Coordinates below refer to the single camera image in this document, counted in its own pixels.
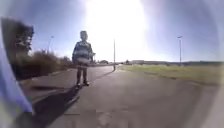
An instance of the street lamp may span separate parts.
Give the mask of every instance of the street lamp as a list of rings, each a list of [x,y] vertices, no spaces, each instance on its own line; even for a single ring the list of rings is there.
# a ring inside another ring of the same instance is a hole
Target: street lamp
[[[182,65],[182,51],[181,51],[181,39],[182,39],[182,36],[178,36],[177,37],[179,39],[179,49],[180,49],[180,66]]]
[[[49,42],[48,42],[48,52],[50,51],[50,44],[51,44],[51,40],[54,38],[54,36],[51,36],[51,38],[50,38],[50,40],[49,40]]]
[[[115,60],[116,59],[116,50],[115,50],[115,48],[116,47],[115,47],[115,39],[114,39],[114,71],[116,70],[116,63],[115,63],[116,62],[116,60]]]

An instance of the sunlight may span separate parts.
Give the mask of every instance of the sunlight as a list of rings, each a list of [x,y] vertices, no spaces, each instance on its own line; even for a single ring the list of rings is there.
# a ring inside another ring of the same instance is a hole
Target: sunlight
[[[89,0],[86,3],[86,30],[97,53],[96,59],[113,60],[114,39],[117,61],[150,58],[146,29],[140,0]]]

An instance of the child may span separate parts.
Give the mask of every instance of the child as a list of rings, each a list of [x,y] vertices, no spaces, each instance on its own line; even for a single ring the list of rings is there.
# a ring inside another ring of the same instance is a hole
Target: child
[[[87,42],[87,32],[80,32],[81,41],[76,43],[73,51],[72,60],[78,68],[77,71],[77,86],[80,86],[81,73],[83,72],[83,84],[88,86],[87,81],[87,67],[90,61],[93,61],[93,52],[91,44]]]

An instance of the grassy field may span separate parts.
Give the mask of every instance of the grassy field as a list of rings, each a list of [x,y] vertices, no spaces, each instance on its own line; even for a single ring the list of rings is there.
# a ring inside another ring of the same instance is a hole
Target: grassy field
[[[218,85],[221,78],[219,66],[163,66],[163,65],[124,65],[119,69],[135,72],[144,72],[169,78],[177,78]]]

